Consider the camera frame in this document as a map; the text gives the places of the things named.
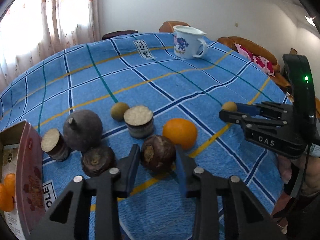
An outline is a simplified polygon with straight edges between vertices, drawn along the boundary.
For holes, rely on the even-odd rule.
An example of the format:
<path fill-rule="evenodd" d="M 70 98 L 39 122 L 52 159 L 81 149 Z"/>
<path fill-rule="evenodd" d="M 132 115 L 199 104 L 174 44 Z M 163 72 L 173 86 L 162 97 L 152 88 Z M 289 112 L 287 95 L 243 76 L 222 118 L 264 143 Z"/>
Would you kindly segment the right hand holding gripper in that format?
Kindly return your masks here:
<path fill-rule="evenodd" d="M 304 171 L 306 163 L 306 155 L 302 155 L 299 159 L 290 160 L 282 155 L 278 155 L 278 170 L 285 185 L 293 178 L 293 171 Z M 302 181 L 299 194 L 295 198 L 291 198 L 287 204 L 308 206 L 314 200 L 319 201 L 319 158 L 309 157 Z"/>

